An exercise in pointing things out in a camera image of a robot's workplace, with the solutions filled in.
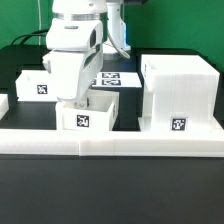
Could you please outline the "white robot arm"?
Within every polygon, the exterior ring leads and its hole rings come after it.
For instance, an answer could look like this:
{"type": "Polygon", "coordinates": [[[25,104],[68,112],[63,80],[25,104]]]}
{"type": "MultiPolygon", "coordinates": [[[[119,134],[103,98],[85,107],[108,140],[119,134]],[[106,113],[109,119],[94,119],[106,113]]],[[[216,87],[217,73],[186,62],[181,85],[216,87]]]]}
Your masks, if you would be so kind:
{"type": "Polygon", "coordinates": [[[81,101],[103,67],[103,55],[127,58],[124,4],[147,0],[53,0],[53,18],[46,35],[49,53],[43,65],[53,78],[56,97],[81,101]]]}

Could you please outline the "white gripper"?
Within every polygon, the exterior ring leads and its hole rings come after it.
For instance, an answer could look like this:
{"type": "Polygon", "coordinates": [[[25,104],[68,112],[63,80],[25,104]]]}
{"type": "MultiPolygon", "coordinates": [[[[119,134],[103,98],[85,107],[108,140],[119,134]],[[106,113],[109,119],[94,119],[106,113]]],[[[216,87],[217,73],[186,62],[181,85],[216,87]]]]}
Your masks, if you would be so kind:
{"type": "Polygon", "coordinates": [[[102,50],[53,50],[43,57],[43,65],[52,79],[53,90],[59,100],[77,102],[77,108],[89,107],[89,98],[81,98],[103,66],[102,50]]]}

